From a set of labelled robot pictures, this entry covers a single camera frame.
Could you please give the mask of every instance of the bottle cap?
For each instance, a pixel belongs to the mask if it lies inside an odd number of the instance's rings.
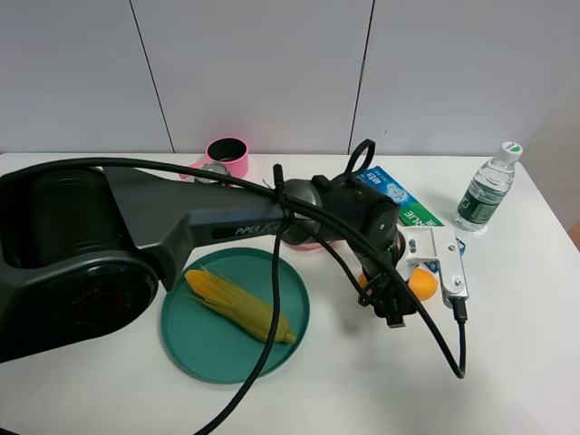
[[[516,163],[522,155],[522,151],[521,145],[515,142],[504,142],[499,147],[497,157],[506,163]]]

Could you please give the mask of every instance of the robotic arm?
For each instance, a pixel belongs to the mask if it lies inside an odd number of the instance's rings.
[[[365,290],[381,304],[375,312],[389,326],[404,325],[403,316],[420,304],[401,291],[399,277],[385,273],[384,261],[406,281],[419,262],[438,260],[444,300],[467,299],[453,231],[398,228],[398,206],[355,177],[368,168],[369,155],[372,149],[356,172],[353,156],[350,169],[334,180],[284,183],[300,225],[291,225],[283,240],[343,239],[347,233],[336,229],[345,224],[366,236],[374,250],[358,237],[347,242],[371,282]],[[196,171],[78,159],[0,179],[0,363],[122,328],[149,306],[159,280],[170,291],[194,247],[273,235],[285,218],[270,189],[212,173],[204,176],[245,188],[172,181],[131,166]],[[328,215],[341,225],[331,226],[323,219]]]

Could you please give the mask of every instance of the table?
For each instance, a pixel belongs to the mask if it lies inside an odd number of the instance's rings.
[[[4,174],[73,154],[5,154]],[[197,155],[131,154],[189,164]],[[252,155],[247,178],[331,177],[347,156]],[[376,157],[441,221],[449,223],[484,158]],[[165,175],[176,179],[177,176]],[[356,304],[339,266],[322,250],[282,248],[302,276],[310,326],[293,358],[259,380],[217,434],[580,433],[580,254],[521,165],[488,232],[457,231],[466,243],[468,373],[457,380],[422,320],[391,330]],[[208,246],[271,250],[272,237]],[[346,244],[339,253],[358,273]],[[190,434],[212,419],[237,386],[197,381],[165,354],[159,336],[164,291],[117,333],[0,364],[0,426],[23,435]],[[457,352],[451,311],[426,306]]]

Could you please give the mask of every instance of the plastic bottle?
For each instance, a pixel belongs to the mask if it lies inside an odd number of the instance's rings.
[[[455,225],[465,231],[484,233],[491,216],[514,182],[515,163],[522,147],[504,142],[496,157],[476,172],[455,212]]]

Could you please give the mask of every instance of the pink mug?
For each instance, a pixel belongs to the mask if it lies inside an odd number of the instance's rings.
[[[209,161],[219,161],[226,166],[231,176],[242,179],[247,174],[247,153],[247,145],[242,140],[222,138],[211,142],[206,148],[206,157],[189,167],[197,169]],[[182,179],[189,178],[185,174],[179,176]]]

